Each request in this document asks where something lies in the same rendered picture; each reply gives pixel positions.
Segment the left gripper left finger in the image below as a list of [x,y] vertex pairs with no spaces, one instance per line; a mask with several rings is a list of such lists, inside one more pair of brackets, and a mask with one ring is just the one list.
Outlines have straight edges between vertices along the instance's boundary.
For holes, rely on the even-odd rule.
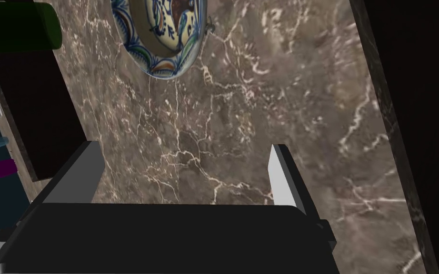
[[32,203],[90,203],[104,170],[99,142],[85,141]]

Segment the blue patterned ceramic bowl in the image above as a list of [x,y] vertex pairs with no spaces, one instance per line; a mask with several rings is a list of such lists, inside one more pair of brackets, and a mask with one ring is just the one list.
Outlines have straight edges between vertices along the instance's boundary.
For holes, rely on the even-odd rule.
[[154,78],[174,79],[196,60],[206,29],[208,0],[110,0],[126,52]]

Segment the dark green cylinder bottle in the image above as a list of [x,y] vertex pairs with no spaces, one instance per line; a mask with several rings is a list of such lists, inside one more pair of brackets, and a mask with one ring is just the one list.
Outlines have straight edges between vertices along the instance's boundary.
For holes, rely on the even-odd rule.
[[55,9],[33,0],[0,0],[0,53],[57,50],[62,46]]

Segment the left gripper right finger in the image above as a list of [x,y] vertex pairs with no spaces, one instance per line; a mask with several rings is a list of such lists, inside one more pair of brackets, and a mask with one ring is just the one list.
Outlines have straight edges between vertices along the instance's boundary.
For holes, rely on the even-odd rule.
[[271,146],[268,175],[275,205],[294,206],[313,220],[320,220],[297,165],[285,144]]

